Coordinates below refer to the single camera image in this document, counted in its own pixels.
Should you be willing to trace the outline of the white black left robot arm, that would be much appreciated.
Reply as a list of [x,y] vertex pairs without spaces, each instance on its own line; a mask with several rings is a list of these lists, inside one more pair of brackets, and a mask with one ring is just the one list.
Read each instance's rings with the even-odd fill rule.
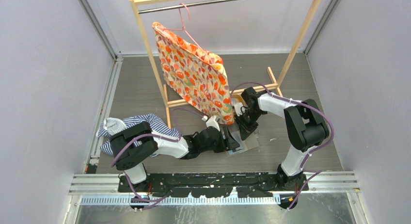
[[137,192],[148,188],[143,161],[153,154],[190,160],[206,151],[221,153],[241,149],[227,127],[208,126],[192,135],[172,137],[153,130],[147,122],[124,129],[110,137],[114,153],[112,165],[124,171],[130,186]]

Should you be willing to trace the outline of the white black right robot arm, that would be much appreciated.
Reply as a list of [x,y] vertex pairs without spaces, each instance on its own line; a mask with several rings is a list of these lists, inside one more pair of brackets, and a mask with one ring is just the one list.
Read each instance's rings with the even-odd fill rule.
[[257,120],[267,113],[285,120],[291,147],[275,175],[280,190],[302,189],[303,167],[310,155],[333,139],[333,126],[312,99],[298,101],[278,96],[269,90],[257,92],[250,87],[241,94],[245,107],[235,106],[235,123],[242,140],[258,127]]

